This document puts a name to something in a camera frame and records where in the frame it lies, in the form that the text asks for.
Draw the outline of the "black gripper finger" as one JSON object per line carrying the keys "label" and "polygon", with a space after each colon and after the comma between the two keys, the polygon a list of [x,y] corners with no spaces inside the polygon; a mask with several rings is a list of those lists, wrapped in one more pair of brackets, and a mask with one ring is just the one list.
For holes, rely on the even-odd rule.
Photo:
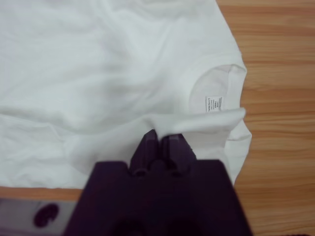
{"label": "black gripper finger", "polygon": [[155,130],[146,133],[130,161],[130,170],[149,170],[150,164],[157,159],[159,140]]}
{"label": "black gripper finger", "polygon": [[196,162],[196,156],[182,134],[169,135],[160,141],[162,160],[167,170],[186,173]]}

